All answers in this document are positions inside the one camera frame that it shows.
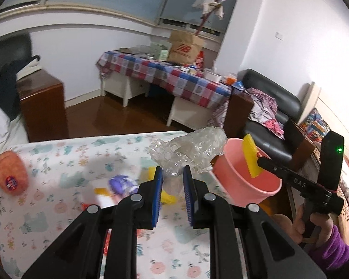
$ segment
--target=sticker label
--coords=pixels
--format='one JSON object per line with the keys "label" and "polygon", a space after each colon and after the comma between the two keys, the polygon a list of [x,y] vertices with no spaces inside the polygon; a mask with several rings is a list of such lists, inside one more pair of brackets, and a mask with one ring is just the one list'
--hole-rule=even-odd
{"label": "sticker label", "polygon": [[17,189],[17,180],[13,176],[8,176],[5,180],[6,186],[9,191],[14,191]]}

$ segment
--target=purple toy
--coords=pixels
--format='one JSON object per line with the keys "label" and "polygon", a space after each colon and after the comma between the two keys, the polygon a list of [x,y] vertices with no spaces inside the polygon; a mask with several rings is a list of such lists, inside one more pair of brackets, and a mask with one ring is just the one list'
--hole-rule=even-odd
{"label": "purple toy", "polygon": [[109,179],[110,188],[123,197],[137,193],[136,186],[126,175],[116,175]]}

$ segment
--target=black leather sofa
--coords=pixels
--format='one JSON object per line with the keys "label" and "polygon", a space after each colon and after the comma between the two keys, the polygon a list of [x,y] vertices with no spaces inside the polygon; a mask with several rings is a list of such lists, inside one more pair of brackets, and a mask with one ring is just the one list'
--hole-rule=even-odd
{"label": "black leather sofa", "polygon": [[224,130],[228,137],[243,138],[251,134],[256,145],[272,159],[291,169],[299,169],[313,152],[314,145],[295,124],[301,115],[301,103],[292,93],[259,72],[248,69],[238,75],[245,88],[256,88],[276,99],[276,119],[284,126],[285,140],[281,140],[261,124],[248,119],[253,103],[246,103],[246,93],[234,90],[227,111]]}

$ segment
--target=plastic container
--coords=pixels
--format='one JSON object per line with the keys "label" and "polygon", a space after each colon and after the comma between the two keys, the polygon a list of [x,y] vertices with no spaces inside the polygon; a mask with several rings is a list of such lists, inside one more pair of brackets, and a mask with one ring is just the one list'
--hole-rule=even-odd
{"label": "plastic container", "polygon": [[209,81],[212,81],[212,82],[215,82],[215,83],[219,83],[222,76],[214,73],[212,71],[212,69],[205,69],[204,70],[204,78],[209,80]]}
{"label": "plastic container", "polygon": [[[229,193],[235,205],[246,207],[249,203],[260,203],[273,196],[282,187],[282,180],[274,174],[263,171],[251,178],[242,150],[242,139],[229,138],[224,155],[213,166],[213,173]],[[261,155],[269,157],[260,150]]]}

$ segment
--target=wooden dresser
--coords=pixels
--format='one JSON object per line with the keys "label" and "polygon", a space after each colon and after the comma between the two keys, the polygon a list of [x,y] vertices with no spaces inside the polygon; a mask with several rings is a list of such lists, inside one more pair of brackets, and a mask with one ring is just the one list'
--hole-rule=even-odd
{"label": "wooden dresser", "polygon": [[63,83],[41,69],[17,82],[30,142],[69,138]]}

